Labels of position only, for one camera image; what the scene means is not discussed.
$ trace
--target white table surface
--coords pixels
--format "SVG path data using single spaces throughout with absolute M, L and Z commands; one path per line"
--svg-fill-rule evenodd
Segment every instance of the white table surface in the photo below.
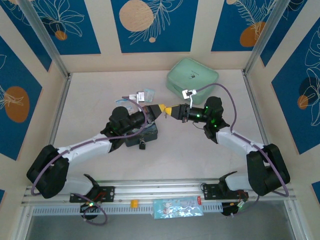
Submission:
M 109 121 L 115 101 L 144 88 L 154 89 L 150 104 L 167 107 L 182 104 L 166 88 L 168 71 L 122 71 L 74 73 L 67 94 L 54 146 L 65 147 L 98 134 Z M 231 92 L 238 112 L 235 130 L 262 143 L 260 131 L 240 70 L 217 70 L 218 83 Z M 234 110 L 224 90 L 218 86 L 213 96 L 221 97 L 223 118 L 231 124 Z M 207 139 L 192 122 L 182 123 L 163 113 L 156 120 L 158 139 L 147 142 L 146 150 L 126 147 L 79 164 L 72 173 L 90 174 L 96 180 L 172 180 L 219 178 L 245 169 L 246 159 Z

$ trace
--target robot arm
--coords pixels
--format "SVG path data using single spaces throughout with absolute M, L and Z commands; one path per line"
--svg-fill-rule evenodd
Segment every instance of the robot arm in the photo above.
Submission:
M 36 188 L 45 199 L 52 198 L 58 193 L 76 193 L 93 199 L 100 191 L 98 183 L 89 175 L 71 176 L 68 172 L 78 164 L 118 149 L 124 143 L 124 138 L 133 137 L 139 132 L 129 136 L 126 136 L 126 133 L 153 122 L 164 109 L 163 104 L 149 105 L 143 107 L 144 112 L 139 111 L 129 115 L 125 107 L 116 107 L 100 134 L 70 146 L 59 148 L 54 148 L 52 145 L 45 146 L 26 176 L 32 183 L 37 182 Z
M 184 95 L 187 97 L 185 98 L 188 98 L 188 93 L 190 96 L 195 94 L 193 91 L 186 90 Z M 240 135 L 224 121 L 223 111 L 221 99 L 215 96 L 206 100 L 204 108 L 191 107 L 191 104 L 180 104 L 165 109 L 166 114 L 182 120 L 183 123 L 188 120 L 205 123 L 203 129 L 208 139 L 229 148 L 246 159 L 247 172 L 233 172 L 221 177 L 220 183 L 223 186 L 221 190 L 254 190 L 258 195 L 264 196 L 281 187 L 282 183 L 272 167 L 267 165 L 268 159 L 264 154 L 267 154 L 284 183 L 289 183 L 290 175 L 279 148 L 274 144 L 265 146 Z

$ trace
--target mint green container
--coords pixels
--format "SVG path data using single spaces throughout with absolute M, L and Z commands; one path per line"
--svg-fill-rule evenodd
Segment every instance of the mint green container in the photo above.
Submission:
M 166 87 L 179 98 L 184 99 L 183 90 L 193 90 L 202 88 L 208 84 L 215 83 L 219 78 L 219 74 L 209 67 L 191 59 L 181 59 L 167 74 Z M 192 96 L 193 104 L 200 105 L 203 103 L 215 86 L 207 87 Z

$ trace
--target small yellow cube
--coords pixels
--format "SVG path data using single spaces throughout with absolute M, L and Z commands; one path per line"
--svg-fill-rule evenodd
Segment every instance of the small yellow cube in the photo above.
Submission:
M 138 208 L 138 200 L 131 200 L 130 206 L 131 206 L 131 208 L 133 208 L 133 209 Z

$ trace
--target yellow object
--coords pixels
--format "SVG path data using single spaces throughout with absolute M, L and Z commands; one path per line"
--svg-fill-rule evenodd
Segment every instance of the yellow object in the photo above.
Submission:
M 159 104 L 159 108 L 161 109 L 161 112 L 163 112 L 166 109 L 166 106 L 164 104 Z
M 138 200 L 131 200 L 130 206 L 131 206 L 131 208 L 133 208 L 133 209 L 138 208 Z
M 172 107 L 166 107 L 164 111 L 165 111 L 166 114 L 171 116 Z

